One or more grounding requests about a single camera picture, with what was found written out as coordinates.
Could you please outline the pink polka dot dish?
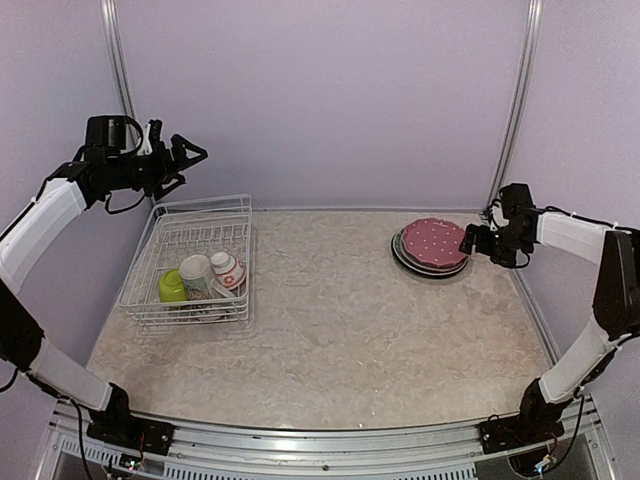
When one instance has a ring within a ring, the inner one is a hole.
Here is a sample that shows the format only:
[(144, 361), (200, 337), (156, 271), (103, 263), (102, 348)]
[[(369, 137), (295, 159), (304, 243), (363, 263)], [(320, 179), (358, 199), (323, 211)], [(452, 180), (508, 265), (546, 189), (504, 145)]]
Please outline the pink polka dot dish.
[(464, 235), (464, 229), (451, 221), (420, 218), (402, 229), (400, 244), (416, 265), (444, 273), (467, 263), (468, 255), (460, 251)]

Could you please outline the white patterned mug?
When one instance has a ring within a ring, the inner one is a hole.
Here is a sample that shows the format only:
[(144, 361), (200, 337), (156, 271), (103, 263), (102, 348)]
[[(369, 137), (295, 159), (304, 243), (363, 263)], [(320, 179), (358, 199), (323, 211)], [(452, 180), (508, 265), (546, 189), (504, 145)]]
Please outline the white patterned mug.
[(194, 254), (183, 259), (179, 265), (179, 276), (187, 297), (191, 301), (235, 299), (236, 295), (224, 288), (218, 281), (209, 261), (202, 254)]

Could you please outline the red white patterned bowl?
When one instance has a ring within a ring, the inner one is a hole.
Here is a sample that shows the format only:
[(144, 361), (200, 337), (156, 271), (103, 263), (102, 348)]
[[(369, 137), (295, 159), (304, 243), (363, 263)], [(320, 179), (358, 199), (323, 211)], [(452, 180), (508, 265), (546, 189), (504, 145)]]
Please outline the red white patterned bowl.
[(210, 263), (218, 281), (229, 290), (239, 287), (246, 278), (246, 263), (231, 253), (215, 252)]

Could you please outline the green cup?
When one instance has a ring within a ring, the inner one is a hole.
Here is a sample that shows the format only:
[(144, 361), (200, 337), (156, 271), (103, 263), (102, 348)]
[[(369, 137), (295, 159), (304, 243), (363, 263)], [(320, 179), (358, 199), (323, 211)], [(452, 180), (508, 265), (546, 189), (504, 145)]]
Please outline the green cup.
[(159, 299), (163, 303), (185, 302), (188, 296), (177, 268), (166, 271), (158, 283)]

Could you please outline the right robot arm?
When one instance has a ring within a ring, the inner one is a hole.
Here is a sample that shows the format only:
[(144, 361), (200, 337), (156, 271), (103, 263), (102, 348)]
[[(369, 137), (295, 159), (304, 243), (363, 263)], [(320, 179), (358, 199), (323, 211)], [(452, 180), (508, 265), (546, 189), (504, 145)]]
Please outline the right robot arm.
[(526, 388), (516, 415), (481, 424), (493, 449), (562, 433), (564, 410), (604, 372), (623, 343), (639, 335), (638, 230), (533, 206), (505, 208), (504, 216), (498, 228), (469, 225), (461, 251), (514, 268), (518, 254), (547, 247), (583, 263), (591, 277), (561, 290), (585, 317), (573, 342)]

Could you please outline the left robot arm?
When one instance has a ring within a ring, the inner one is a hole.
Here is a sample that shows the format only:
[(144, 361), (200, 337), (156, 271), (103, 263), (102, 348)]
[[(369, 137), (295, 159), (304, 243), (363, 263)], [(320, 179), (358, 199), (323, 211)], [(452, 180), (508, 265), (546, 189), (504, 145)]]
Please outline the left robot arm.
[(125, 390), (89, 372), (57, 348), (18, 295), (32, 269), (63, 230), (114, 192), (163, 198), (185, 184), (184, 170), (205, 160), (205, 149), (175, 134), (169, 145), (160, 124), (138, 132), (133, 149), (124, 133), (90, 133), (74, 158), (48, 176), (36, 196), (1, 234), (1, 358), (43, 392), (85, 407), (98, 430), (121, 445), (140, 434)]

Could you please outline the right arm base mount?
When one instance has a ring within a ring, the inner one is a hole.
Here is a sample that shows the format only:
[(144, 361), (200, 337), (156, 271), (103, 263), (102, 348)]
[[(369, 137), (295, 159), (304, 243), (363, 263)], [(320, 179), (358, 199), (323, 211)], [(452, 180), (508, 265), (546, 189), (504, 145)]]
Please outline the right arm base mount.
[(526, 424), (518, 415), (492, 415), (476, 428), (485, 455), (554, 440), (565, 433), (560, 421)]

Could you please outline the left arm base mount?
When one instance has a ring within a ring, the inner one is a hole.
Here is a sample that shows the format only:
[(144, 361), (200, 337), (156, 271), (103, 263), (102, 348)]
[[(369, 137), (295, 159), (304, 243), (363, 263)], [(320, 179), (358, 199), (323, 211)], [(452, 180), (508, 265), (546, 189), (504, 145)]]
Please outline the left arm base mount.
[(89, 438), (118, 447), (167, 456), (175, 426), (168, 422), (132, 417), (124, 425), (93, 421), (87, 428)]

